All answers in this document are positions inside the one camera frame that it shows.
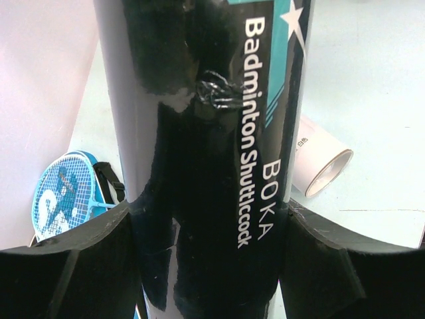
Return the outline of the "black shuttlecock tube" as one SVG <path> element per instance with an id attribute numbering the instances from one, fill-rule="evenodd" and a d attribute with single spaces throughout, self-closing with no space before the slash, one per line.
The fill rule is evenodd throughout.
<path id="1" fill-rule="evenodd" d="M 149 318 L 267 318 L 313 1 L 95 1 Z"/>

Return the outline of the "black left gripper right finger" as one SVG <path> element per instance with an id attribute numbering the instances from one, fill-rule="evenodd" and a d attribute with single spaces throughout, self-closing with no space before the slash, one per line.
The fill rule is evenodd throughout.
<path id="1" fill-rule="evenodd" d="M 424 249 L 382 242 L 289 203 L 287 318 L 423 318 Z"/>

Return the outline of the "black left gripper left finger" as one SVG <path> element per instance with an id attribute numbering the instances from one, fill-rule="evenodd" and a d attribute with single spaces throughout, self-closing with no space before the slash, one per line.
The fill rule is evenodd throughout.
<path id="1" fill-rule="evenodd" d="M 2 318 L 133 318 L 141 288 L 128 204 L 1 251 Z"/>

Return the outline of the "white shuttlecock tube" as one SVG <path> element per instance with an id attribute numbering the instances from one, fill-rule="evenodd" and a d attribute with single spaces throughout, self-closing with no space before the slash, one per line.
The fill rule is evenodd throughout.
<path id="1" fill-rule="evenodd" d="M 317 195 L 346 168 L 354 151 L 302 115 L 296 140 L 293 186 L 306 198 Z"/>

